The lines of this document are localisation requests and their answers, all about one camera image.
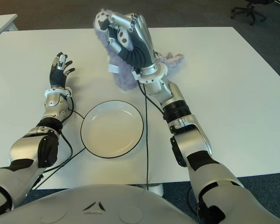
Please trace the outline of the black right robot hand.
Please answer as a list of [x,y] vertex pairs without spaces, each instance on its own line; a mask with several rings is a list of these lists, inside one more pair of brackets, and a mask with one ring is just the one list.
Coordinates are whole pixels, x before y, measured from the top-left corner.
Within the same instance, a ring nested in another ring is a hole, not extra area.
[[[148,68],[156,63],[156,55],[144,16],[133,13],[129,16],[111,13],[102,22],[101,30],[107,30],[107,44],[127,64],[137,68]],[[119,34],[127,32],[132,43],[128,49],[119,41]]]

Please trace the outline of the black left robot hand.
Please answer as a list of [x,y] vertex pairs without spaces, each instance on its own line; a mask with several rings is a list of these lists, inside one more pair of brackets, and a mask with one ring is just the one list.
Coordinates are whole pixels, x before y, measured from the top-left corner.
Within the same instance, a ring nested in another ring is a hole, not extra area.
[[51,88],[63,88],[65,89],[65,84],[67,80],[67,76],[74,72],[75,68],[67,69],[73,61],[67,61],[68,55],[63,52],[58,53],[51,65],[50,74],[49,74],[49,82]]

